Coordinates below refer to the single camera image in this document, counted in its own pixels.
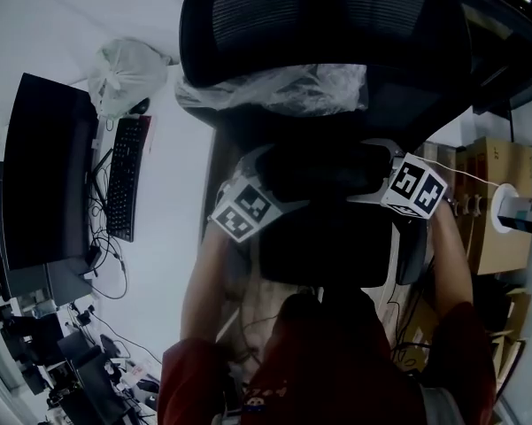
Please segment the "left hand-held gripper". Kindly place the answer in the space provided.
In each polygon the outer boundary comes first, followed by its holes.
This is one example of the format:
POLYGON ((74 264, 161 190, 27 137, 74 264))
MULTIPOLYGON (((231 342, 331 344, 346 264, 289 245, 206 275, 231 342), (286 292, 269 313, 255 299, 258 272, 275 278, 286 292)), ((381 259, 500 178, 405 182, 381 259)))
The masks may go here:
POLYGON ((239 160, 232 177, 222 183, 220 199, 209 215, 209 221, 237 243, 256 235, 282 215, 309 205, 308 200, 283 203, 262 183, 256 163, 273 147, 258 147, 239 160))

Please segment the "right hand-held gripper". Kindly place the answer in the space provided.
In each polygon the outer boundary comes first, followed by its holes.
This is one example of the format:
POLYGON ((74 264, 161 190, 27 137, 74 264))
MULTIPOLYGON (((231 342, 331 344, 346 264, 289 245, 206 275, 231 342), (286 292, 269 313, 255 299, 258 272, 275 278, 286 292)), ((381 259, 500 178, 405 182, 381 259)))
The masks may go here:
POLYGON ((447 190, 446 182, 425 160, 404 153, 391 140, 368 139, 365 143, 380 145, 389 151, 391 172, 377 192, 351 196, 348 201, 381 205, 405 217, 429 220, 447 190))

